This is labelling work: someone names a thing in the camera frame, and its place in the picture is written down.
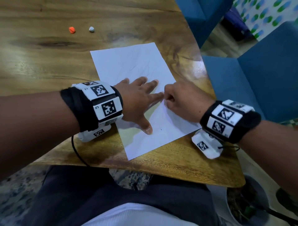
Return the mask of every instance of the floor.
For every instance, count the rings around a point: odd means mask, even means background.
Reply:
[[[256,42],[256,40],[236,42],[219,24],[201,48],[201,53],[211,56],[238,57]],[[285,124],[298,127],[298,120]],[[298,219],[275,198],[278,185],[242,150],[238,151],[237,155],[243,172],[253,176],[265,189],[270,206],[280,213]],[[48,166],[44,165],[29,165],[0,182],[0,226],[20,225],[21,219],[27,213],[35,194],[42,185],[47,169]],[[137,190],[144,189],[151,178],[147,173],[116,169],[110,169],[110,174],[120,186]],[[284,226],[287,223],[271,217],[268,225]]]

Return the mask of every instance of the wristband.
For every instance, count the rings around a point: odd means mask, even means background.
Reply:
[[[119,91],[105,82],[77,83],[60,93],[78,120],[80,132],[96,130],[123,117]]]
[[[217,139],[238,143],[242,137],[261,122],[254,108],[232,100],[217,100],[203,115],[203,129]]]

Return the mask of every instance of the wooden table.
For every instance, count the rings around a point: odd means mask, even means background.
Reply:
[[[155,42],[176,80],[193,81],[214,95],[200,50],[175,0],[0,0],[0,95],[60,90],[97,80],[90,50]],[[68,27],[74,26],[75,34]],[[95,33],[88,28],[93,26]],[[123,168],[188,181],[240,187],[244,177],[234,151],[207,159],[192,134],[128,161],[115,125],[82,143],[92,166]],[[34,164],[82,165],[70,139]]]

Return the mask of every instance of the white paper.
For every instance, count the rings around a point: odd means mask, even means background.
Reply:
[[[112,86],[124,78],[133,82],[146,76],[148,81],[159,80],[153,91],[158,93],[164,91],[166,84],[175,82],[155,43],[91,51],[91,56],[100,80]],[[128,160],[201,128],[200,124],[174,114],[163,102],[145,112],[145,117],[152,125],[152,135],[145,134],[135,123],[123,120],[116,123]]]

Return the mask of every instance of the wire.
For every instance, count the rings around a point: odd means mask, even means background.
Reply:
[[[77,150],[75,149],[75,144],[74,144],[74,136],[72,136],[72,148],[75,152],[75,154],[77,155],[77,157],[82,161],[82,163],[84,163],[86,166],[91,167],[88,163],[86,163],[82,157],[79,155],[79,153],[77,152]]]
[[[236,151],[240,150],[240,148],[238,146],[221,146],[221,147],[218,147],[218,149],[222,149],[222,148],[238,148]]]

